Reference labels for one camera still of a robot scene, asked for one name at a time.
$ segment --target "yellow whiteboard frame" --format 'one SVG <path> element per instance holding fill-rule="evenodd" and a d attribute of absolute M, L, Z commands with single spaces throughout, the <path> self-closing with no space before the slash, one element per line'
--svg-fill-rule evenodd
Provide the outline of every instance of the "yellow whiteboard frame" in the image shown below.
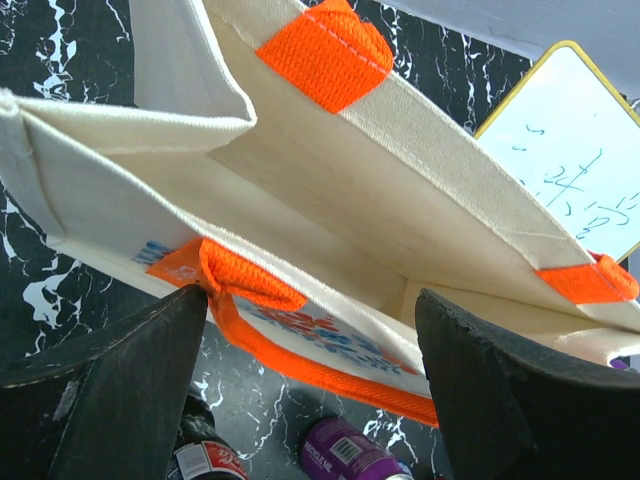
<path fill-rule="evenodd" d="M 533 67 L 531 67 L 531 69 L 520 79 L 520 81 L 516 84 L 516 86 L 511 89 L 511 91 L 507 94 L 504 100 L 500 102 L 498 107 L 493 112 L 491 112 L 491 115 L 489 115 L 489 117 L 482 123 L 480 128 L 476 131 L 474 135 L 474 138 L 476 140 L 478 140 L 482 136 L 482 134 L 487 131 L 487 129 L 496 120 L 496 118 L 498 118 L 498 116 L 500 116 L 500 114 L 504 111 L 507 105 L 511 103 L 511 100 L 513 100 L 520 93 L 520 91 L 527 84 L 527 82 L 531 80 L 531 78 L 533 78 L 533 76 L 540 69 L 540 67 L 542 67 L 542 65 L 544 65 L 544 63 L 557 50 L 561 48 L 566 48 L 566 47 L 573 50 L 576 53 L 576 55 L 580 57 L 580 59 L 589 68 L 589 70 L 591 70 L 591 72 L 593 72 L 596 78 L 600 80 L 600 83 L 602 83 L 602 85 L 609 91 L 611 96 L 620 104 L 623 110 L 629 114 L 629 116 L 636 123 L 636 125 L 638 125 L 638 128 L 640 128 L 640 116 L 633 110 L 633 108 L 631 108 L 631 105 L 629 105 L 629 103 L 622 97 L 622 95 L 620 95 L 618 90 L 616 90 L 616 88 L 609 81 L 609 79 L 605 77 L 604 73 L 602 73 L 602 71 L 596 66 L 596 64 L 593 63 L 593 60 L 589 58 L 589 55 L 587 55 L 587 53 L 582 49 L 582 47 L 580 47 L 580 45 L 578 45 L 573 40 L 563 40 L 561 42 L 554 44 L 551 48 L 549 48 L 546 52 L 544 52 L 542 57 L 540 57 L 540 59 L 533 65 Z M 621 258 L 617 260 L 618 263 L 624 260 L 625 258 L 627 258 L 629 255 L 631 255 L 639 247 L 640 247 L 640 240 L 635 245 L 635 247 L 633 247 L 631 250 L 629 250 Z"/>

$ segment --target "printed floral design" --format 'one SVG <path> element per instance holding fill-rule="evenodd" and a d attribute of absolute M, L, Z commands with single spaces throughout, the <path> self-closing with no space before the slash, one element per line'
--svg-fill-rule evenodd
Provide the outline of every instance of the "printed floral design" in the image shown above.
<path fill-rule="evenodd" d="M 299 335 L 315 347 L 337 354 L 360 368 L 376 369 L 395 375 L 419 375 L 391 352 L 365 336 L 353 332 L 351 327 L 342 325 L 342 328 L 337 328 L 336 323 L 340 324 L 340 321 L 313 304 L 297 312 L 271 310 L 240 298 L 236 298 L 236 305 L 239 309 L 277 325 L 286 332 Z"/>

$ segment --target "bottle label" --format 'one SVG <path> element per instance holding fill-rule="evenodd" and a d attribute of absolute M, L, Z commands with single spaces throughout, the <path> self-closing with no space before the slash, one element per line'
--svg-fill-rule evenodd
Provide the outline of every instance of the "bottle label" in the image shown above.
<path fill-rule="evenodd" d="M 313 479 L 413 478 L 396 458 L 340 418 L 327 418 L 311 429 L 300 463 Z"/>
<path fill-rule="evenodd" d="M 227 473 L 238 480 L 249 480 L 234 451 L 218 442 L 185 445 L 175 452 L 175 459 L 178 468 L 170 469 L 171 480 L 193 480 L 206 473 Z"/>

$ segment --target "whiteboard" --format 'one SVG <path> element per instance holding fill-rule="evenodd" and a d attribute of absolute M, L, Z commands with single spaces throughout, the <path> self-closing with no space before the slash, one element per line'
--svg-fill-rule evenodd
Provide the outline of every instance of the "whiteboard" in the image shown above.
<path fill-rule="evenodd" d="M 640 118 L 574 42 L 551 48 L 476 139 L 585 248 L 640 242 Z"/>

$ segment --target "barcode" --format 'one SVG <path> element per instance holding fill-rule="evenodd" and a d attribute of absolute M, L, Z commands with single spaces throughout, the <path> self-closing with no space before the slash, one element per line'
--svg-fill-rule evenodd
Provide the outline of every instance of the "barcode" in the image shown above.
<path fill-rule="evenodd" d="M 180 466 L 180 472 L 184 480 L 192 480 L 198 475 L 211 471 L 207 453 L 200 444 L 189 445 L 182 450 L 178 450 L 176 452 L 176 458 L 178 459 L 178 465 Z"/>
<path fill-rule="evenodd" d="M 362 452 L 362 449 L 345 437 L 334 443 L 330 451 L 338 457 L 338 460 L 346 465 L 353 460 L 356 455 Z"/>

